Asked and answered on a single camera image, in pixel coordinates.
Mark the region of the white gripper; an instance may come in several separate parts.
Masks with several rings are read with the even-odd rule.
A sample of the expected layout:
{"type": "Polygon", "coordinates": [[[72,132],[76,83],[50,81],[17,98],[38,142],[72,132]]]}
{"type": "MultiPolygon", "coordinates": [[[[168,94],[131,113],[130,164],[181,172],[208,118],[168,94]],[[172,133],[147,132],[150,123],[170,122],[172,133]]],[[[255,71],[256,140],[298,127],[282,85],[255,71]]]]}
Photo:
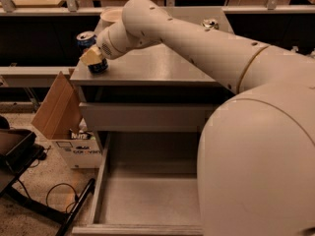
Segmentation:
{"type": "Polygon", "coordinates": [[[156,41],[147,40],[132,35],[125,29],[121,20],[102,30],[97,38],[96,45],[87,49],[80,60],[87,66],[100,64],[105,59],[117,59],[134,49],[143,49],[156,45],[156,41]]]}

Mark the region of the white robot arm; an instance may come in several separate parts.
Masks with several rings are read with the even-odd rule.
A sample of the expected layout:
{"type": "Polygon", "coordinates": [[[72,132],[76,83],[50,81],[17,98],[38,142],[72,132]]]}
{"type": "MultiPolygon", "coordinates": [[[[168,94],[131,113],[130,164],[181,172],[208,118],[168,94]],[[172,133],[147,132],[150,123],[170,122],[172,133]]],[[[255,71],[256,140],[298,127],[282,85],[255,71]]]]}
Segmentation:
{"type": "Polygon", "coordinates": [[[129,0],[87,65],[162,43],[234,96],[204,126],[197,181],[205,236],[314,236],[313,59],[129,0]]]}

